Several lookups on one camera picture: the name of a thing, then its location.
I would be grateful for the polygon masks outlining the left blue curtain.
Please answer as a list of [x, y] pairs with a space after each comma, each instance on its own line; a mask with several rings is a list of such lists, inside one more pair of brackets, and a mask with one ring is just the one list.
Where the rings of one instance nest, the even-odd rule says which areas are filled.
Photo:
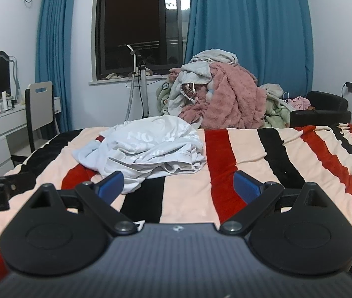
[[62, 132], [72, 129], [71, 38], [74, 0], [42, 0], [37, 30], [35, 79], [50, 81], [60, 98]]

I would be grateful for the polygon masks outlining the pink fluffy blanket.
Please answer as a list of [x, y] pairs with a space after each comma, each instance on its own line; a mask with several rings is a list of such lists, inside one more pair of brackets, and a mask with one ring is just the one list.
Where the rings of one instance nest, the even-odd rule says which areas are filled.
[[240, 65], [212, 63], [212, 82], [199, 87], [196, 103], [186, 105], [178, 116], [203, 129], [259, 128], [264, 123], [266, 91], [253, 74]]

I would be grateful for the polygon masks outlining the wavy frame mirror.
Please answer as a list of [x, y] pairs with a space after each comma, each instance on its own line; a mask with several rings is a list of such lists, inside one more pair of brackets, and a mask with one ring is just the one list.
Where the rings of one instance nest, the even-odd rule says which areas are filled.
[[17, 75], [17, 59], [14, 56], [0, 51], [0, 94], [6, 92], [18, 100], [20, 96], [20, 84]]

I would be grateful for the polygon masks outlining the striped fleece blanket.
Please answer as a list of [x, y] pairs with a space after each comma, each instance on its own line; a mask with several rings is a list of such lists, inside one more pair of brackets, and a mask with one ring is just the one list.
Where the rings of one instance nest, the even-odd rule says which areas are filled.
[[[72, 152], [89, 141], [102, 141], [105, 127], [62, 133], [37, 150], [19, 171], [34, 172], [37, 186], [52, 183], [58, 189], [74, 188], [85, 180], [102, 178], [77, 164]], [[133, 221], [147, 223], [214, 223], [219, 226], [245, 203], [233, 191], [233, 175], [244, 171], [255, 179], [275, 181], [285, 188], [315, 182], [335, 202], [352, 224], [352, 124], [333, 128], [199, 131], [206, 146], [207, 164], [196, 174], [145, 180], [113, 207]], [[0, 234], [34, 190], [10, 200], [0, 212]], [[7, 274], [0, 256], [0, 280]]]

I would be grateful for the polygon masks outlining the white t-shirt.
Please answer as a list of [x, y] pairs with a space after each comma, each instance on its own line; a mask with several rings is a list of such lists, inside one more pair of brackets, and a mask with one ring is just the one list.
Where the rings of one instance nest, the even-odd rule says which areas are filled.
[[99, 135], [102, 141], [90, 141], [72, 155], [104, 178], [121, 172], [123, 194], [136, 191], [147, 178], [194, 174], [206, 164], [198, 131], [177, 116], [126, 121]]

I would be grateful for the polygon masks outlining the green patterned garment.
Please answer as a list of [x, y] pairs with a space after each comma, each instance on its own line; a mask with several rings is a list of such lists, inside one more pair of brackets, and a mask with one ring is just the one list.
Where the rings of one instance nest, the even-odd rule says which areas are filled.
[[[160, 115], [168, 115], [167, 102], [172, 83], [168, 81], [156, 90], [156, 106]], [[288, 128], [290, 126], [290, 113], [295, 111], [288, 103], [289, 93], [284, 92], [278, 84], [267, 83], [260, 86], [266, 91], [266, 112], [264, 116], [264, 127]]]

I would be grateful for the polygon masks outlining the grey black chair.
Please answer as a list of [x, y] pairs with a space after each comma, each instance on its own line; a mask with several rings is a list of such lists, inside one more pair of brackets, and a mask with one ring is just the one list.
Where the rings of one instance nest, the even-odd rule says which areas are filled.
[[54, 109], [53, 84], [33, 83], [25, 90], [26, 127], [7, 136], [12, 163], [23, 163], [58, 132]]

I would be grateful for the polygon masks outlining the blue curtain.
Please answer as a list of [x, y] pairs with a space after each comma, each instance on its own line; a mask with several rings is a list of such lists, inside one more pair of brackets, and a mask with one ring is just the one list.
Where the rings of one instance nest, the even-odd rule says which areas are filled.
[[62, 132], [72, 129], [71, 38], [74, 0], [42, 0], [37, 30], [35, 79], [50, 81], [60, 98]]
[[186, 60], [222, 49], [258, 83], [276, 83], [290, 96], [313, 84], [313, 34], [307, 0], [190, 0]]

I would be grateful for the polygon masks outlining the right blue curtain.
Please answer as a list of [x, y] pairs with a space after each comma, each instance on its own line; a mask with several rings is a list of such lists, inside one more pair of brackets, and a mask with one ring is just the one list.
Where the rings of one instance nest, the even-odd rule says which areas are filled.
[[190, 0], [186, 60], [222, 49], [258, 83], [276, 83], [290, 96], [313, 84], [313, 34], [307, 0]]

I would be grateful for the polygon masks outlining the cosmetic bottles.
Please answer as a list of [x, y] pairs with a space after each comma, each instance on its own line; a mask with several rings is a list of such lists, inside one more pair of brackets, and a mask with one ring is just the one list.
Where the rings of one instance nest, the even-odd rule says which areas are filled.
[[0, 114], [14, 110], [18, 100], [8, 95], [7, 92], [0, 92]]

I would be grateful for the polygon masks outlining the grey white hoodie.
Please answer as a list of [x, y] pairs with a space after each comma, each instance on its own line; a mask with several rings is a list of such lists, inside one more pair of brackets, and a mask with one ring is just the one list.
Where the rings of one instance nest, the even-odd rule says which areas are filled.
[[207, 87], [212, 82], [210, 65], [212, 63], [237, 65], [237, 55], [222, 49], [212, 48], [194, 55], [189, 63], [181, 66], [171, 86], [167, 102], [167, 114], [179, 116], [182, 108], [196, 103], [199, 87]]

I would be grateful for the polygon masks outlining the white dresser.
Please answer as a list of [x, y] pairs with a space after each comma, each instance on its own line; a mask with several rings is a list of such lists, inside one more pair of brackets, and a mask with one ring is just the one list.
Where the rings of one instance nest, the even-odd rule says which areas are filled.
[[17, 105], [0, 114], [0, 176], [22, 163], [30, 154], [25, 107]]

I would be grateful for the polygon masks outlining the dark window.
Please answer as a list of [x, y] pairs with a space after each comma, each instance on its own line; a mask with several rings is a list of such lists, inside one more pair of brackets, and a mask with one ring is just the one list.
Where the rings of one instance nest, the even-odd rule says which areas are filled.
[[132, 72], [132, 50], [156, 74], [185, 62], [190, 0], [97, 0], [96, 75]]

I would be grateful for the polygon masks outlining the garment steamer stand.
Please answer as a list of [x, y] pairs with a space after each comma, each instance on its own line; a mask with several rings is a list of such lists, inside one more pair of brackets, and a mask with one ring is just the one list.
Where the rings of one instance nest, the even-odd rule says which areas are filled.
[[137, 81], [138, 83], [140, 103], [142, 105], [142, 118], [147, 118], [150, 116], [150, 110], [148, 105], [146, 65], [138, 50], [135, 50], [130, 44], [126, 44], [126, 46], [130, 50], [130, 54], [132, 55], [133, 66], [132, 66], [132, 74], [131, 74], [130, 96], [128, 100], [125, 120], [130, 119], [130, 113], [132, 110], [132, 101], [134, 97], [135, 81]]

